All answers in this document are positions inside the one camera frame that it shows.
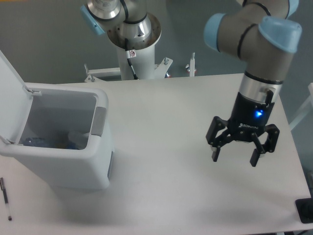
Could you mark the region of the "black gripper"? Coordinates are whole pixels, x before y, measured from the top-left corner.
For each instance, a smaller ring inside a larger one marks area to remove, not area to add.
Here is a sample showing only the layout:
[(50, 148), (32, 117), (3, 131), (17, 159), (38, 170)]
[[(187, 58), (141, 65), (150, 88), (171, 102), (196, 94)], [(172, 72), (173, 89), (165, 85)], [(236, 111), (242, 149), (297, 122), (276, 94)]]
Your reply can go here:
[[(275, 124), (267, 124), (274, 107), (273, 92), (267, 92), (265, 102), (248, 99), (241, 93), (237, 94), (231, 116), (228, 121), (214, 116), (206, 134), (207, 143), (213, 151), (212, 160), (218, 160), (221, 148), (234, 141), (254, 142), (255, 149), (250, 164), (255, 167), (261, 155), (274, 152), (280, 130)], [(267, 133), (264, 144), (258, 139)]]

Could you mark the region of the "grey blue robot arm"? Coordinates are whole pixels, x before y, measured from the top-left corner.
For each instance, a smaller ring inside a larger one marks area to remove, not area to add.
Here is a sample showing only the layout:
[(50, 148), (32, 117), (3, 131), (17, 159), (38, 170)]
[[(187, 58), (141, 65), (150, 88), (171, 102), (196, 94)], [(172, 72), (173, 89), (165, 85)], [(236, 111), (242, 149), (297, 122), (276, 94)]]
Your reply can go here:
[[(301, 26), (289, 20), (298, 5), (296, 0), (245, 0), (236, 14), (218, 13), (207, 21), (205, 43), (247, 63), (230, 118), (214, 117), (206, 134), (213, 161), (232, 141), (255, 144), (252, 166), (275, 150), (280, 131), (268, 119), (301, 37)], [(89, 0), (80, 10), (91, 29), (107, 34), (116, 46), (123, 80), (165, 77), (166, 71), (154, 63), (154, 53), (142, 54), (154, 47), (161, 33), (146, 1)]]

